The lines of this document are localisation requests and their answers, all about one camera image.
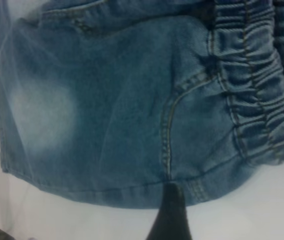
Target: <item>denim shorts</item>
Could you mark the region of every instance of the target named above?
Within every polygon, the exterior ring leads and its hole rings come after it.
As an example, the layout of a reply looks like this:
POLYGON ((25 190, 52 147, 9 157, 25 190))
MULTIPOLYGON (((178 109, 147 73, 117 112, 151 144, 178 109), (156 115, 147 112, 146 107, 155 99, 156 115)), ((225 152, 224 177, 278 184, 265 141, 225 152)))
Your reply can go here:
POLYGON ((284 1, 0 1, 0 159, 70 200, 188 206, 284 162, 284 1))

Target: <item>white background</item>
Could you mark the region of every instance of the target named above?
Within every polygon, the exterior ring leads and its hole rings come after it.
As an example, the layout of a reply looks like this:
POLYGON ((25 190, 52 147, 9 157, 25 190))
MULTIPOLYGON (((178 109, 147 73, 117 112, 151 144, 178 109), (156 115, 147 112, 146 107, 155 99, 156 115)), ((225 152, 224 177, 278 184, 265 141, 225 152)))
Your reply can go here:
MULTIPOLYGON (((156 214, 72 202, 0 169, 0 228, 16 240, 144 240, 156 214)), ((194 240, 284 240, 284 165, 262 167, 239 190, 189 207, 188 218, 194 240)))

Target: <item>light blue denim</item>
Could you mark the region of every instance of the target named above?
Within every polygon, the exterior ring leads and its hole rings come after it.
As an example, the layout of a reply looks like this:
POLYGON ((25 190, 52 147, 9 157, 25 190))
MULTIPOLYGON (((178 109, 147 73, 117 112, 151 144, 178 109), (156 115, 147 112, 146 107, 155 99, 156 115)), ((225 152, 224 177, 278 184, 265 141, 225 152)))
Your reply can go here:
POLYGON ((219 198, 284 162, 271 0, 0 1, 4 172, 74 201, 219 198))

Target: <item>black object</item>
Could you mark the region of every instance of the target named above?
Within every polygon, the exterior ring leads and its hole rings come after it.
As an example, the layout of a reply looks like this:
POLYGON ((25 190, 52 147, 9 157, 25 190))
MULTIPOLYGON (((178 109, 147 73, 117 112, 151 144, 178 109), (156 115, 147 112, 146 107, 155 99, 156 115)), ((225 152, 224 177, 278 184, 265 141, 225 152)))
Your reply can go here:
POLYGON ((164 185, 163 200, 147 240, 191 240, 183 190, 174 183, 164 185))

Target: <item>stitched seam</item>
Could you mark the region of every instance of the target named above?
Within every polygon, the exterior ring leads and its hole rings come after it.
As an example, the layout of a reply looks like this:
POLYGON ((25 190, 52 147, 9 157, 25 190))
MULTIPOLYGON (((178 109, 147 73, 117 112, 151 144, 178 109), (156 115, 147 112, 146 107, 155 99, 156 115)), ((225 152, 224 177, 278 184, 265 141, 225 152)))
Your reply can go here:
POLYGON ((267 114, 266 114, 266 111, 264 109, 264 106, 263 104, 261 103, 261 100, 260 100, 260 97, 259 97, 259 89, 257 89, 257 84, 255 83, 255 79, 254 79, 254 75, 253 75, 253 72, 254 72, 254 68, 251 64, 251 61, 249 59, 249 56, 248 56, 248 44, 247 44, 247 32, 246 32, 246 29, 249 27, 249 22, 250 22, 250 15, 249 15, 249 10, 248 10, 248 0, 245 0, 245 26, 244 26, 244 29, 243 29, 243 44, 244 44, 244 54, 245 54, 245 57, 246 57, 246 60, 247 60, 247 64, 249 66, 249 70, 250 70, 250 77, 251 77, 251 81, 252 81, 252 86, 253 88, 255 89, 255 96, 256 96, 256 99, 257 99, 257 104, 259 105, 259 107, 261 108, 261 110, 263 111, 263 117, 264 117, 264 122, 265 122, 265 129, 266 129, 266 133, 267 133, 267 136, 268 136, 268 141, 269 141, 269 144, 270 144, 270 149, 273 151, 275 157, 280 160, 280 153, 277 151, 277 149, 274 148, 274 143, 271 139, 271 131, 268 127, 268 124, 267 124, 267 114))
POLYGON ((71 7, 71 8, 66 8, 66 9, 54 9, 54 10, 49 10, 46 11, 42 14, 46 19, 52 19, 52 18, 57 18, 57 17, 73 17, 82 14, 83 12, 100 6, 109 0, 98 0, 96 2, 89 3, 87 6, 76 6, 76 7, 71 7))
POLYGON ((220 76, 221 78, 221 85, 224 86, 224 89, 226 91, 226 94, 227 94, 227 103, 228 103, 228 107, 230 108, 230 113, 233 114, 233 117, 232 119, 234 119, 234 124, 235 124, 235 135, 238 139, 238 144, 239 144, 239 149, 241 150, 240 152, 242 153, 242 156, 243 156, 243 159, 245 159, 245 162, 252 167, 252 165, 250 165, 250 162, 249 162, 249 156, 248 156, 248 149, 246 148, 246 145, 244 143, 244 137, 240 131, 240 127, 242 126, 240 124, 240 120, 239 120, 239 117, 238 117, 238 113, 237 111, 234 109, 234 98, 233 96, 231 96, 231 91, 229 90, 228 86, 227 86, 227 82, 226 80, 220 76))
POLYGON ((163 155, 165 156, 163 161, 165 163, 165 167, 166 167, 166 174, 167 174, 167 178, 170 181, 172 179, 171 176, 171 136, 170 136, 170 131, 171 131, 171 126, 172 126, 172 120, 173 120, 173 115, 174 115, 174 111, 175 111, 175 107, 177 106, 177 104, 179 103, 179 101, 188 93, 190 93, 191 91, 193 91, 194 89, 198 88, 199 86, 201 86, 202 84, 208 83, 210 82, 212 79, 214 79, 214 77, 216 77, 216 75, 213 76, 208 76, 207 78, 205 78, 202 81, 199 81, 197 83, 195 83, 195 85, 193 85, 192 87, 188 88, 187 90, 185 90, 184 92, 180 93, 173 101, 172 104, 169 104, 169 102, 172 101, 171 98, 168 99, 167 103, 165 104, 165 108, 169 108, 169 115, 168 115, 168 120, 165 120, 165 113, 166 111, 163 111, 162 114, 162 128, 165 129, 165 131, 162 131, 162 137, 163 137, 163 155))
MULTIPOLYGON (((212 51, 212 55, 213 56, 216 56, 215 55, 215 33, 214 33, 215 32, 215 27, 216 27, 216 18, 215 18, 215 21, 214 21, 214 28, 212 30, 211 51, 212 51)), ((219 69, 218 72, 220 73, 218 75, 218 83, 220 84, 221 88, 224 89, 224 91, 227 94, 226 103, 227 103, 228 107, 230 108, 230 115, 231 116, 233 115, 233 117, 231 119, 234 120, 234 124, 235 124, 235 132, 234 132, 234 134, 235 134, 235 137, 238 140, 240 153, 241 153, 242 158, 244 159, 244 161, 247 163, 247 165, 250 166, 250 164, 249 164, 249 157, 248 157, 248 149, 245 146, 243 135, 240 132, 241 124, 240 124, 240 121, 239 121, 238 113, 237 113, 237 111, 233 107, 234 106, 234 104, 233 104, 234 101, 233 101, 233 97, 231 96, 231 91, 229 90, 229 88, 227 86, 226 79, 224 79, 223 76, 222 76, 222 71, 219 69)))
POLYGON ((42 184, 40 182, 36 182, 34 181, 32 178, 30 178, 29 176, 25 175, 24 173, 15 171, 13 169, 9 169, 9 173, 11 174, 15 174, 15 175, 19 175, 20 177, 25 178, 26 180, 28 180, 31 184, 36 185, 38 187, 43 187, 46 189, 50 189, 52 191, 63 191, 63 192, 67 192, 67 193, 105 193, 105 192, 111 192, 111 191, 120 191, 120 190, 126 190, 126 189, 132 189, 132 188, 143 188, 143 187, 148 187, 151 185, 157 185, 157 184, 166 184, 166 183, 171 183, 171 182, 187 182, 189 184, 194 184, 193 182, 198 182, 198 180, 200 180, 201 178, 205 177, 206 175, 212 174, 213 171, 215 171, 216 169, 218 169, 219 167, 222 167, 228 163, 230 163, 231 161, 233 161, 236 158, 236 156, 232 157, 231 159, 229 159, 228 161, 225 161, 213 168, 211 168, 210 170, 208 170, 207 172, 205 172, 204 174, 195 176, 195 177, 189 177, 189 178, 179 178, 179 179, 175 179, 174 181, 157 181, 157 182, 151 182, 151 183, 146 183, 146 184, 141 184, 141 185, 134 185, 134 186, 126 186, 126 187, 121 187, 121 188, 111 188, 111 189, 106 189, 104 191, 94 191, 94 190, 89 190, 89 189, 85 189, 85 190, 78 190, 78 191, 69 191, 69 190, 65 190, 66 188, 63 187, 52 187, 46 184, 42 184))

